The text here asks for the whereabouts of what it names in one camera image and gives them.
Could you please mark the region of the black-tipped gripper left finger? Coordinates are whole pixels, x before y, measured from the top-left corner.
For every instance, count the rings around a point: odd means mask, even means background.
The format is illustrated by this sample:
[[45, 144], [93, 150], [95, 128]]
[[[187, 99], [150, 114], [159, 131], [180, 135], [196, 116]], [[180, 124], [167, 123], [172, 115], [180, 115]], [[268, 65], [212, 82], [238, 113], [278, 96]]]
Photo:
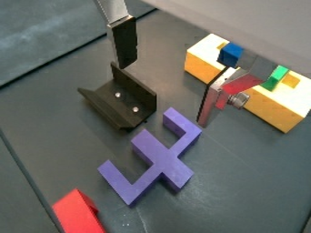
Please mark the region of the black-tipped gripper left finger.
[[93, 0], [107, 20], [117, 66], [124, 69], [137, 60], [136, 18], [128, 13], [124, 0]]

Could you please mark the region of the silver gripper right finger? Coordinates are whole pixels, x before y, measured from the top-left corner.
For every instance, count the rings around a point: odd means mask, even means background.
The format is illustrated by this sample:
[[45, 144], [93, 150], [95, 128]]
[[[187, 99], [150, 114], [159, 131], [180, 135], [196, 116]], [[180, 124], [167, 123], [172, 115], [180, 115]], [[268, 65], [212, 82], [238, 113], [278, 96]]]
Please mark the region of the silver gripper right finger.
[[198, 124], [206, 127], [226, 106], [240, 109], [250, 100], [244, 91], [263, 81], [250, 71], [227, 66], [207, 85], [196, 116]]

